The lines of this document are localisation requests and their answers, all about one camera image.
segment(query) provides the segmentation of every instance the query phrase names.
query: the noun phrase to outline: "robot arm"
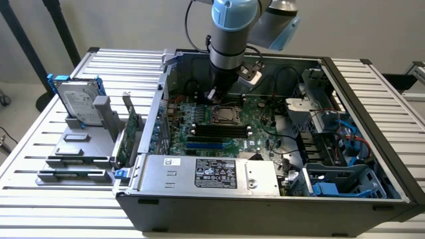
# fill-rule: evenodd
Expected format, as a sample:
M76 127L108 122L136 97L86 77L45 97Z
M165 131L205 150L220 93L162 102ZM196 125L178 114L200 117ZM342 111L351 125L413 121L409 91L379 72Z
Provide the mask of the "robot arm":
M282 50L299 22L294 0L197 0L212 4L209 43L213 88L206 99L220 99L240 80L253 86L262 62L244 64L246 43Z

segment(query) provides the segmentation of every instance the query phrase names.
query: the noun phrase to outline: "black pole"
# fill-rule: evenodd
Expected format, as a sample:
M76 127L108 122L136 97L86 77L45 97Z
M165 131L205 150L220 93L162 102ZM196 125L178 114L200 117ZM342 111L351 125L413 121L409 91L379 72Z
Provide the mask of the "black pole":
M58 0L42 0L42 3L44 3L44 6L46 7L48 12L50 13L50 16L56 25L56 29L57 29L61 41L65 45L73 67L77 67L81 61L81 58L73 43L73 39L68 29L64 15L61 14L60 2Z
M32 47L32 44L29 42L29 39L28 39L26 34L24 32L24 29L20 25L20 22L16 18L16 15L14 15L14 12L13 12L13 9L9 5L8 0L0 0L0 12L1 12L2 17L5 19L8 27L10 28L10 31L14 35L14 38L20 44L20 47L25 53L25 56L30 62L30 65L32 65L33 70L37 74L37 77L40 78L40 81L41 81L42 86L46 90L48 96L52 99L54 96L54 93L53 93L50 86L46 83L46 71L45 71L44 66L41 64L37 53Z

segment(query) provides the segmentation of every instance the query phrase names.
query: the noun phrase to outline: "blue ram slot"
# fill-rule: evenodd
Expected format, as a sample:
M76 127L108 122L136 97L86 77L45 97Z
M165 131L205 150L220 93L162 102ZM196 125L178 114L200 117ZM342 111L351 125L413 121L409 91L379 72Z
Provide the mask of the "blue ram slot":
M186 148L222 149L222 143L186 143Z

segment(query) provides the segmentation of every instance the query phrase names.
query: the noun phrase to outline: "white wall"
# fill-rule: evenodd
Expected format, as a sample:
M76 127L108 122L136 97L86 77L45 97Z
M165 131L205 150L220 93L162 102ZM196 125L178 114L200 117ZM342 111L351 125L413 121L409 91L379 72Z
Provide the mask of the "white wall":
M61 0L82 56L90 46L128 49L189 48L184 15L189 0ZM425 60L423 0L298 0L301 25L282 53L369 58L381 72L399 73ZM72 64L41 0L10 0L48 72ZM198 46L210 26L209 6L193 4L189 31ZM0 17L0 81L37 82Z

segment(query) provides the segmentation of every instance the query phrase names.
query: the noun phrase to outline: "gray floor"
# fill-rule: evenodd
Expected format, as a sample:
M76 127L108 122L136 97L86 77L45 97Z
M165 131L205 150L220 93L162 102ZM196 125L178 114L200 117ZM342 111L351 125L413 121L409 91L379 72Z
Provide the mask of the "gray floor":
M33 121L40 113L34 108L34 102L38 96L45 92L41 84L13 84L1 83L0 89L10 97L10 105L0 106L0 126L5 128L10 136L20 141L25 135ZM5 143L14 147L14 142L6 138ZM2 164L6 156L0 153L0 165Z

